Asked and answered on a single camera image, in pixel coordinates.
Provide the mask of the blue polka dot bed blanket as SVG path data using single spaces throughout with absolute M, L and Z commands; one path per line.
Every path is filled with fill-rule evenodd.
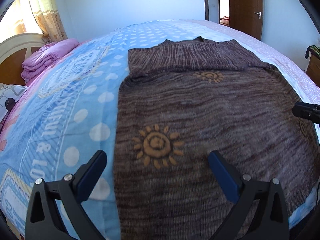
M 104 239 L 121 239 L 113 163 L 119 89 L 130 72 L 129 50 L 197 37 L 214 42 L 235 40 L 191 21 L 134 24 L 77 46 L 28 86 L 1 129 L 1 214 L 24 238 L 36 179 L 51 182 L 75 174 L 102 150 L 107 154 L 106 167 L 81 205 Z M 312 103 L 289 84 L 298 102 Z M 56 204 L 68 233 L 79 239 L 62 202 Z M 297 229 L 317 207 L 319 178 L 303 204 L 293 212 L 287 208 L 289 229 Z

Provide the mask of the folded purple quilt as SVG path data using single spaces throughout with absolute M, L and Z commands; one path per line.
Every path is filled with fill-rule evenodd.
M 78 45 L 77 39 L 70 38 L 42 46 L 22 62 L 21 77 L 25 84 L 30 85 L 44 70 L 66 56 Z

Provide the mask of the patterned white pillow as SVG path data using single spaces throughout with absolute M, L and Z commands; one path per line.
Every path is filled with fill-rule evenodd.
M 1 83 L 0 104 L 1 104 L 1 122 L 8 116 L 18 100 L 26 92 L 27 86 L 6 85 Z

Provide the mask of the white wooden headboard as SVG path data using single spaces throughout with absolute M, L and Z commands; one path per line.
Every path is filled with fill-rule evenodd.
M 7 85 L 25 85 L 21 77 L 22 63 L 44 46 L 42 34 L 23 33 L 1 43 L 0 82 Z

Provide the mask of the brown knit sweater sun motifs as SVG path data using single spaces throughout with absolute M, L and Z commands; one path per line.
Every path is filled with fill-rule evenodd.
M 240 173 L 278 178 L 289 212 L 319 178 L 315 126 L 273 65 L 235 40 L 130 49 L 118 98 L 114 191 L 121 239 L 208 239 L 231 209 L 211 151 Z

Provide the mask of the beige patterned curtain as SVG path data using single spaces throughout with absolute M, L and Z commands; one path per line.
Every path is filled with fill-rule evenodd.
M 60 42 L 67 39 L 56 0 L 29 0 L 35 21 L 42 31 L 45 43 Z

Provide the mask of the pink bed sheet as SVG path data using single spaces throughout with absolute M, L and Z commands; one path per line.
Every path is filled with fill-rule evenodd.
M 220 25 L 207 20 L 191 20 L 193 23 L 197 23 L 201 26 L 205 26 L 212 31 L 220 32 L 225 36 L 229 36 L 237 40 L 242 46 L 248 46 L 262 61 L 269 62 L 275 65 L 283 75 L 285 75 L 287 81 L 294 85 L 299 92 L 302 92 L 306 96 L 305 101 L 312 103 L 319 103 L 319 88 L 315 83 L 307 76 L 307 74 L 301 70 L 291 59 L 283 55 L 271 46 L 261 42 L 260 40 L 253 38 L 242 31 L 235 30 L 233 28 Z

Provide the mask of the dark clothes on cabinet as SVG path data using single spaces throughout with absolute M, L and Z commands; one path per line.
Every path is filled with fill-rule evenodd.
M 310 54 L 314 55 L 317 59 L 320 60 L 320 49 L 317 46 L 312 45 L 306 49 L 305 59 L 308 59 Z

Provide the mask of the brown wooden door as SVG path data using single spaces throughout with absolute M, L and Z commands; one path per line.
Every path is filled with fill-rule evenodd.
M 255 12 L 261 12 L 261 19 Z M 263 0 L 229 0 L 229 26 L 258 40 L 263 29 Z

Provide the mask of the wooden bedside cabinet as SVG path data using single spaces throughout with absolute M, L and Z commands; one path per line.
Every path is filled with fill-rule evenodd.
M 309 65 L 306 69 L 306 74 L 310 79 L 319 86 L 320 79 L 320 68 L 319 68 L 319 59 L 311 54 Z

